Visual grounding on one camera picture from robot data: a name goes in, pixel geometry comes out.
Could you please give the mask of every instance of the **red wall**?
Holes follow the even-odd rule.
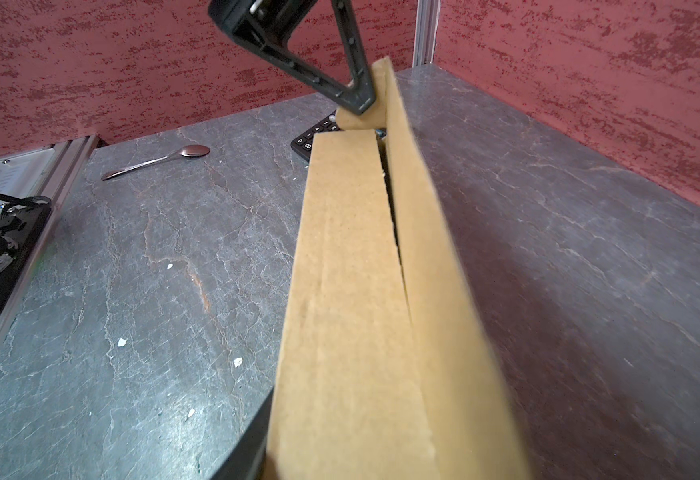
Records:
[[[441,0],[435,62],[700,205],[700,0]]]
[[[0,155],[93,133],[113,143],[312,92],[230,43],[208,3],[0,0]],[[411,66],[416,0],[353,7],[369,60]],[[306,21],[292,49],[340,76],[328,1]]]

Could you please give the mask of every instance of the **metal spoon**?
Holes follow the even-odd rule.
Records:
[[[185,145],[181,149],[179,149],[175,152],[172,152],[171,154],[168,154],[165,157],[156,158],[154,160],[148,160],[148,161],[143,162],[141,164],[132,165],[131,167],[121,168],[120,170],[113,170],[111,172],[107,172],[105,175],[102,176],[102,180],[109,180],[110,178],[115,178],[115,177],[121,176],[125,173],[131,172],[132,170],[136,170],[137,168],[147,167],[148,165],[159,164],[161,162],[173,160],[175,158],[202,157],[203,155],[208,155],[208,153],[210,151],[211,151],[210,148],[205,147],[203,145]]]

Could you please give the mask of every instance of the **brown cardboard box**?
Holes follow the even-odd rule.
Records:
[[[374,108],[314,141],[264,478],[530,478],[392,64],[373,68]]]

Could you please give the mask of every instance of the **gray marble table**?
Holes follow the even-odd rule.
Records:
[[[700,208],[399,75],[541,478],[700,478]],[[208,478],[272,386],[318,95],[98,149],[0,353],[0,478]],[[212,153],[109,182],[187,143]]]

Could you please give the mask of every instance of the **black calculator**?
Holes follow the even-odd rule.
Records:
[[[340,127],[336,124],[336,120],[335,112],[317,122],[305,133],[292,140],[292,150],[294,150],[297,155],[304,158],[306,162],[309,162],[310,153],[312,152],[312,140],[316,134],[322,131],[341,131]]]

